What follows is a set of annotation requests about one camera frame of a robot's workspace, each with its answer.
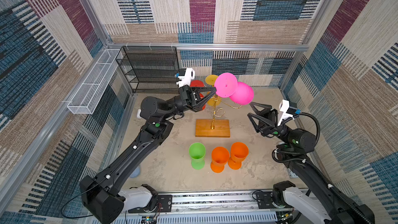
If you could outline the pink wine glass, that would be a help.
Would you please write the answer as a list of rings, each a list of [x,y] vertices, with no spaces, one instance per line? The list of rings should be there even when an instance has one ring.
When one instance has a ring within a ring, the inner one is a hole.
[[[223,73],[215,80],[216,95],[230,98],[236,104],[248,105],[254,99],[254,90],[246,83],[239,82],[235,75]]]

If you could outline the large orange wine glass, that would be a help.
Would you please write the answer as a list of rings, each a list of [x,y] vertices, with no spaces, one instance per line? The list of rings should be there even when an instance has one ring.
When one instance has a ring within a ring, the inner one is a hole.
[[[232,144],[228,166],[232,170],[240,169],[242,162],[247,158],[248,154],[249,149],[244,143],[236,142]]]

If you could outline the green wine glass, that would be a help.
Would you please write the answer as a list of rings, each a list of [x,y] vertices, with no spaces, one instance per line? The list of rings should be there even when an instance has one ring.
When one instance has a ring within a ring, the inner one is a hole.
[[[193,143],[189,147],[191,166],[195,170],[201,170],[205,166],[206,148],[202,143]]]

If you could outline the small orange wine glass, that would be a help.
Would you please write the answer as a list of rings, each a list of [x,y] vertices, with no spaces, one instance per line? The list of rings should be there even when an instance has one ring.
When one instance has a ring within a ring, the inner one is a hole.
[[[211,153],[210,168],[215,173],[221,173],[230,158],[229,152],[224,147],[216,147]]]

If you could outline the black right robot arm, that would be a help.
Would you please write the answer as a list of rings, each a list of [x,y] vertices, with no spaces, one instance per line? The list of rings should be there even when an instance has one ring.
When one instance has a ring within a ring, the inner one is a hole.
[[[290,106],[283,100],[277,110],[270,105],[251,102],[253,113],[247,116],[255,131],[263,137],[278,138],[281,143],[272,151],[272,159],[296,174],[316,196],[314,201],[292,182],[273,186],[273,204],[294,207],[314,224],[373,224],[375,215],[365,204],[359,205],[340,191],[311,161],[308,153],[315,150],[320,139],[320,124],[315,116]],[[301,128],[292,129],[287,123],[298,117],[312,119],[316,134]]]

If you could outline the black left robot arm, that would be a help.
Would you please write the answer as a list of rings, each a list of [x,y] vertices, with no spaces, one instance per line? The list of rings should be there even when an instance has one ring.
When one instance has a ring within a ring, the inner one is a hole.
[[[167,139],[174,126],[169,119],[183,117],[186,111],[202,111],[216,91],[215,87],[185,85],[169,100],[144,98],[140,116],[146,122],[136,139],[103,171],[80,181],[83,206],[102,224],[111,224],[122,212],[131,209],[157,210],[158,193],[152,187],[143,184],[123,190],[122,186],[141,162]]]

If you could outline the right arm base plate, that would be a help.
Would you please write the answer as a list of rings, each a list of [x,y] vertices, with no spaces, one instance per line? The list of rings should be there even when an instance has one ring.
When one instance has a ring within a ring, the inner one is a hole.
[[[272,193],[268,191],[257,191],[254,194],[259,209],[276,209],[272,199]]]

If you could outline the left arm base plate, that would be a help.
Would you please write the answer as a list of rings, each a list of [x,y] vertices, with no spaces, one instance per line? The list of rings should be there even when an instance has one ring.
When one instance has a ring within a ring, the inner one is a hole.
[[[172,203],[173,203],[172,195],[153,196],[147,205],[147,212],[169,213],[172,210]]]

